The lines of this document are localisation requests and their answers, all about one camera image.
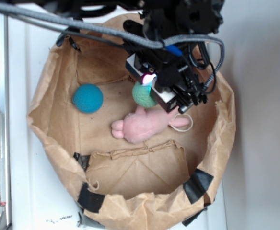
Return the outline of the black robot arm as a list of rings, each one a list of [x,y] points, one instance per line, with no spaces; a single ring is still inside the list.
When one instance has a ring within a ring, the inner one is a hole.
[[[103,43],[129,53],[126,68],[167,112],[207,102],[224,60],[224,44],[210,36],[223,22],[222,0],[38,0],[48,12],[72,18],[62,35],[80,35],[85,18],[102,17],[116,7],[137,10],[140,22],[123,22],[122,44]]]

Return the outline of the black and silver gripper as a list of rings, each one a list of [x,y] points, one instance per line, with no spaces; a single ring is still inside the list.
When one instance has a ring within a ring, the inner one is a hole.
[[[204,83],[196,69],[208,66],[204,43],[179,44],[166,50],[131,51],[127,70],[141,85],[150,86],[150,96],[166,111],[185,113],[208,101]]]

